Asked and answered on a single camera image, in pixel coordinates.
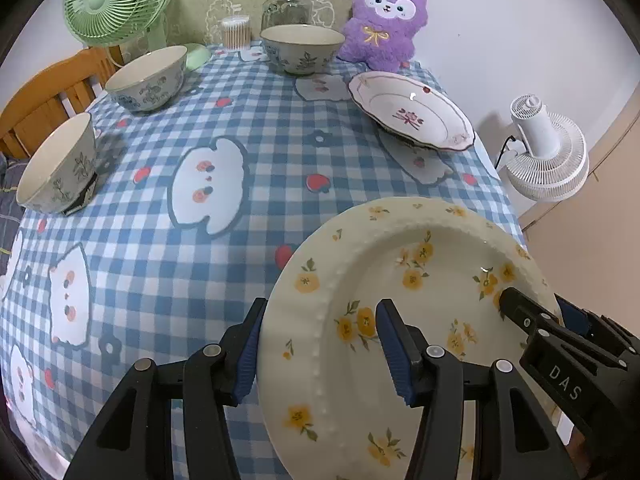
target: yellow bow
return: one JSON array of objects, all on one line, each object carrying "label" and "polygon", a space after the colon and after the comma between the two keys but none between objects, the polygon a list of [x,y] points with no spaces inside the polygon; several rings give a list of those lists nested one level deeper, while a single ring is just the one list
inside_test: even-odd
[{"label": "yellow bow", "polygon": [[379,46],[378,38],[380,38],[380,40],[389,39],[388,32],[385,32],[384,30],[374,30],[372,27],[369,27],[369,25],[365,25],[364,27],[362,27],[362,31],[365,34],[369,35],[369,37],[366,40],[364,40],[365,43],[369,43],[369,41],[373,41],[373,43],[375,43],[376,46]]}]

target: power cord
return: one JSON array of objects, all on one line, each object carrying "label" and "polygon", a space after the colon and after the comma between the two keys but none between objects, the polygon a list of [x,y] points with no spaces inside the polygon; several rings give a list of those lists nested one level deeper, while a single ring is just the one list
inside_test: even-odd
[{"label": "power cord", "polygon": [[507,142],[509,142],[510,140],[512,140],[513,142],[516,141],[516,138],[512,135],[510,135],[509,137],[506,138],[506,140],[504,141],[504,144],[502,145],[502,149],[500,150],[500,155],[498,155],[498,160],[495,163],[494,168],[497,170],[498,169],[498,164],[500,164],[500,159],[502,158],[502,156],[504,155],[504,150],[507,149]]}]

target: wooden chair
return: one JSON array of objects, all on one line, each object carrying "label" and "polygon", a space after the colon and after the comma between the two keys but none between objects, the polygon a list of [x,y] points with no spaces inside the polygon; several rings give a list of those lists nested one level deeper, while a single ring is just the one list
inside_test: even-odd
[{"label": "wooden chair", "polygon": [[[123,64],[118,47],[111,48],[111,56]],[[15,158],[33,155],[53,130],[68,119],[60,92],[66,93],[79,114],[95,99],[89,78],[96,76],[104,87],[116,70],[103,48],[91,47],[35,75],[0,114],[0,151]]]}]

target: purple plush toy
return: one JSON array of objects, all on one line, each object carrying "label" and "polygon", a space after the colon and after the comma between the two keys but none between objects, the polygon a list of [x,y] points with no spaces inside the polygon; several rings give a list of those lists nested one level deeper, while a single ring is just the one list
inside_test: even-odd
[{"label": "purple plush toy", "polygon": [[427,0],[353,0],[353,17],[337,56],[365,61],[372,70],[397,72],[414,55],[415,33],[427,24]]}]

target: table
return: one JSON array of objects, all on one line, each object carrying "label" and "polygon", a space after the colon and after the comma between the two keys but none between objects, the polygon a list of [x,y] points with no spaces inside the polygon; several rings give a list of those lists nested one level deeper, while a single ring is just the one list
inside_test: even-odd
[{"label": "table", "polygon": [[[353,205],[440,197],[524,243],[475,149],[415,150],[360,111],[344,83],[364,70],[334,60],[296,79],[258,48],[217,50],[160,110],[133,115],[109,97],[91,108],[97,194],[68,218],[26,212],[0,310],[8,404],[46,445],[70,460],[137,359],[183,360],[218,341],[269,297],[292,251]],[[402,73],[441,90],[418,64]],[[288,478],[255,387],[227,417],[242,477]],[[186,478],[177,401],[172,422],[175,475]]]}]

